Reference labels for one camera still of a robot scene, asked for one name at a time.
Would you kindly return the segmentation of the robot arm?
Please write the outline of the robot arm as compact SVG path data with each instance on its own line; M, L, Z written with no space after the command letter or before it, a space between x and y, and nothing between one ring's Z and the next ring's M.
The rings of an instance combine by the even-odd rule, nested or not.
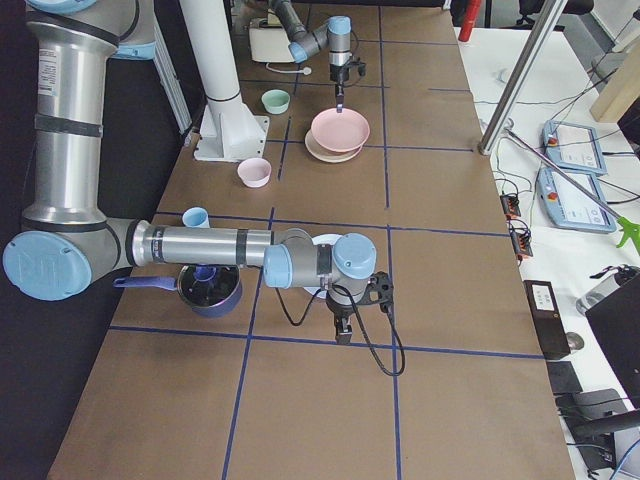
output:
M348 16L331 16L321 26L308 30L288 0L268 2L283 26L289 39L289 52L295 63L304 63L311 57L328 50L329 78L335 85L336 112L341 113L345 105L346 83L350 70L357 64L351 49L352 23Z
M21 1L1 4L1 241L19 230L33 200L37 46ZM152 61L110 60L98 205L107 215L149 220L178 158L176 121ZM106 280L60 302L35 300L1 281L1 349L85 348L101 343L120 295Z

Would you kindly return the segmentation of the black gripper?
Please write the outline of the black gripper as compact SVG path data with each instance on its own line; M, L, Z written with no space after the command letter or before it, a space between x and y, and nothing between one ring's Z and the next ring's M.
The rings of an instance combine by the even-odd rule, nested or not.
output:
M336 112L341 113L344 106L344 90L349 80L351 65L330 65L330 80L335 84Z
M355 313L354 307L339 304L331 297L326 298L326 305L334 315L336 343L338 345L349 345L353 334L350 317Z

